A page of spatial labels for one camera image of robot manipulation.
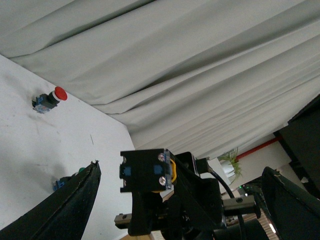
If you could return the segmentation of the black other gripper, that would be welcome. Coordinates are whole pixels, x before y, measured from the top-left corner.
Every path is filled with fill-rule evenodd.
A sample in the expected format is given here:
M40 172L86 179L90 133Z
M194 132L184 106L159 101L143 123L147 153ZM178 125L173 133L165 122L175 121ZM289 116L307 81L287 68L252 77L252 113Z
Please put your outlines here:
M115 217L119 229L130 236L149 235L161 231L166 240L260 240L262 227L258 220L243 221L227 227L224 217L240 216L242 209L226 210L219 182L195 174L190 152L174 156L177 178L174 193L163 200L171 179L163 174L131 174L123 179L122 193L132 194L132 212Z

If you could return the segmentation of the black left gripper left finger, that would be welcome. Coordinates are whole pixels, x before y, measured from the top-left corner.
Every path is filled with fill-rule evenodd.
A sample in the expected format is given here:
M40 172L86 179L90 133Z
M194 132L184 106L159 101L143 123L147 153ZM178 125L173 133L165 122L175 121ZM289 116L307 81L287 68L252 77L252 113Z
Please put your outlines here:
M0 231L2 240L80 240L101 180L99 163L72 177L62 188Z

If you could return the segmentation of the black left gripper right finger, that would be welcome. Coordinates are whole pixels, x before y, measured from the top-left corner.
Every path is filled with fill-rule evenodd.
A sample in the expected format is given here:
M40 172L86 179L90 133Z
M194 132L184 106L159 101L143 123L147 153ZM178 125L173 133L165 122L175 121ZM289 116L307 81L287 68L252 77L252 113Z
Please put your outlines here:
M282 240L320 238L320 200L270 167L261 176L261 190L271 220Z

